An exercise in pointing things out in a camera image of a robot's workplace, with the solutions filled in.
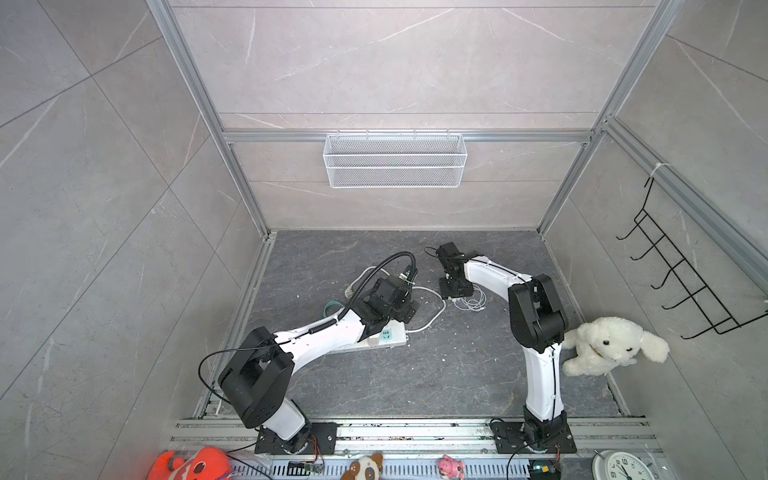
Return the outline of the white multicolour power strip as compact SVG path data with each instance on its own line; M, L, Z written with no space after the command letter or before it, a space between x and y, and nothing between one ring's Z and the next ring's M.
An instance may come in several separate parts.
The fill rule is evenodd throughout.
M336 349L335 353L349 353L399 347L406 345L407 340L408 337L405 325L401 322L391 320L378 334L368 337L367 339L353 345Z

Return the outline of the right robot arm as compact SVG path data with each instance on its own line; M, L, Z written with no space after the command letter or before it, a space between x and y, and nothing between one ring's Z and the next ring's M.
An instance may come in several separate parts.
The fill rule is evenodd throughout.
M568 327L554 281L502 266L477 252L462 253L452 242L434 249L444 269L440 293L467 299L476 286L508 301L509 324L523 347L527 396L520 422L489 422L500 453L574 453L575 441L561 396L560 355Z

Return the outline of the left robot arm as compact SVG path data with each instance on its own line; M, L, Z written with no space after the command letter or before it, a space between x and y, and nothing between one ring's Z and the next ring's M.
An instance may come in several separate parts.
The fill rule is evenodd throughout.
M287 398L292 376L328 353L381 333L392 321L409 323L418 309L412 298L416 276L413 253L388 256L363 276L341 310L290 331L259 327L240 347L206 355L230 358L217 385L205 388L230 405L245 427L274 435L288 453L300 452L310 440L311 422Z

